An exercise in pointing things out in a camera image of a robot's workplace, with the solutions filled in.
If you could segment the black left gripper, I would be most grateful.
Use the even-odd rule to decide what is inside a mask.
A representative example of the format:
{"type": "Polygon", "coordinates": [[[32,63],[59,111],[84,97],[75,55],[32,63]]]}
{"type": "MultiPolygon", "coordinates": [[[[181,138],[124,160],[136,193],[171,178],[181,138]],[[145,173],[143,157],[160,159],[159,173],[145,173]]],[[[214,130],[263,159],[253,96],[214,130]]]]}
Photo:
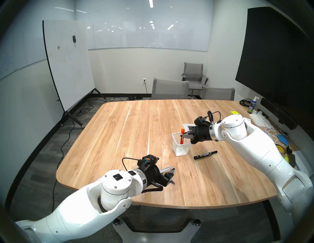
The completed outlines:
{"type": "Polygon", "coordinates": [[[142,164],[142,183],[143,187],[147,188],[163,188],[168,186],[174,177],[175,169],[172,168],[164,175],[160,172],[156,164],[142,164]]]}

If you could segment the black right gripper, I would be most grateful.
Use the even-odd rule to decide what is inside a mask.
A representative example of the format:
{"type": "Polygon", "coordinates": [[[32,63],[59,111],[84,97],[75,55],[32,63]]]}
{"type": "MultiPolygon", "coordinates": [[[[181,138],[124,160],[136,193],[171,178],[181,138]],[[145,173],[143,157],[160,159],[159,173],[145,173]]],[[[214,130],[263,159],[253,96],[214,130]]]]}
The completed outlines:
{"type": "Polygon", "coordinates": [[[191,131],[185,132],[180,136],[184,139],[190,139],[191,144],[198,142],[211,141],[210,127],[204,125],[195,126],[191,131]]]}

